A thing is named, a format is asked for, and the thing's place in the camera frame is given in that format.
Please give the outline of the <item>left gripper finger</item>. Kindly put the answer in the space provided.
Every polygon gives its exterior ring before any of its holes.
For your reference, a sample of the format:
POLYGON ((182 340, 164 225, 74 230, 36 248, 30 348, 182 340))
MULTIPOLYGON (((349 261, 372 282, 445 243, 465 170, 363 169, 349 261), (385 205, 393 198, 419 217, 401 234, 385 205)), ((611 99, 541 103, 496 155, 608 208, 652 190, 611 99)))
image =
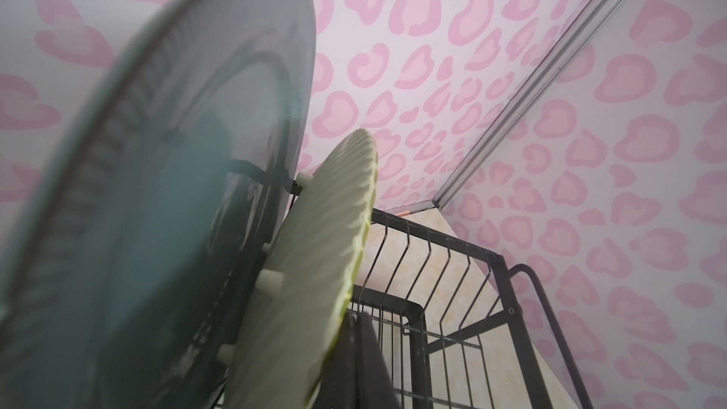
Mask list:
POLYGON ((315 408, 399 408, 371 316, 347 312, 323 368, 315 408))

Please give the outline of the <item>black wire dish rack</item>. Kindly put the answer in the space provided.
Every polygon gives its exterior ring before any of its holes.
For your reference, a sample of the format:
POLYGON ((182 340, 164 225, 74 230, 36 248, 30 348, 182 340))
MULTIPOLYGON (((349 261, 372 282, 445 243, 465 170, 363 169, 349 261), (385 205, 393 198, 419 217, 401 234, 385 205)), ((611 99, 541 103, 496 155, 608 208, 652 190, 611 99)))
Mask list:
POLYGON ((309 327, 365 317, 363 350, 378 347, 401 408, 588 408, 592 401, 543 284, 528 265, 508 266, 486 248, 371 209, 351 289, 336 316, 287 312, 273 337, 293 348, 309 327), (530 341, 526 275, 564 362, 559 381, 530 341))

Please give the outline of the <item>yellow-green woven plate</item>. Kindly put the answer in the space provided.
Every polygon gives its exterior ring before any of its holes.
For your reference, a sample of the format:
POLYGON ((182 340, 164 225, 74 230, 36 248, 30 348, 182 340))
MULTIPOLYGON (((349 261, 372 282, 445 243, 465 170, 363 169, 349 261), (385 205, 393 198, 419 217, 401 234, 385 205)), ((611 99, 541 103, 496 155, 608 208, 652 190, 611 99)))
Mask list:
POLYGON ((242 318, 226 408, 307 408, 353 293, 371 225, 377 144, 344 138, 302 189, 273 240, 242 318))

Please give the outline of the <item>large grey-green plate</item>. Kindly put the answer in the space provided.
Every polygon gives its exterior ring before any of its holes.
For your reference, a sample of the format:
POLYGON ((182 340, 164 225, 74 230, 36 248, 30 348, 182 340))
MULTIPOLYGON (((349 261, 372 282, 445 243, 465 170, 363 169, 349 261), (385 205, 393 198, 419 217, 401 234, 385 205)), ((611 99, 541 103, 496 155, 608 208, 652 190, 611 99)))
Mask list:
POLYGON ((293 183, 312 0, 172 0, 1 255, 5 408, 209 408, 293 183))

